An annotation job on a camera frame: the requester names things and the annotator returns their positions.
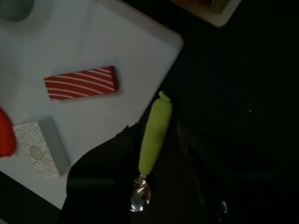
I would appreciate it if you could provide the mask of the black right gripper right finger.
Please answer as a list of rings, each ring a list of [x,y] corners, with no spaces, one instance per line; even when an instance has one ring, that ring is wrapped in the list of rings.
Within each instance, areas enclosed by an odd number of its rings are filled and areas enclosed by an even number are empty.
[[[238,143],[176,126],[209,224],[278,224],[278,171]]]

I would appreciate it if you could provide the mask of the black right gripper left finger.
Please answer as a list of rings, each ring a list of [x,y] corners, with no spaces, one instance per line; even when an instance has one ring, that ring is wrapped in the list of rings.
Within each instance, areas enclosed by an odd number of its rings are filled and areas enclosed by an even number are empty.
[[[88,151],[69,169],[56,224],[129,224],[140,124]]]

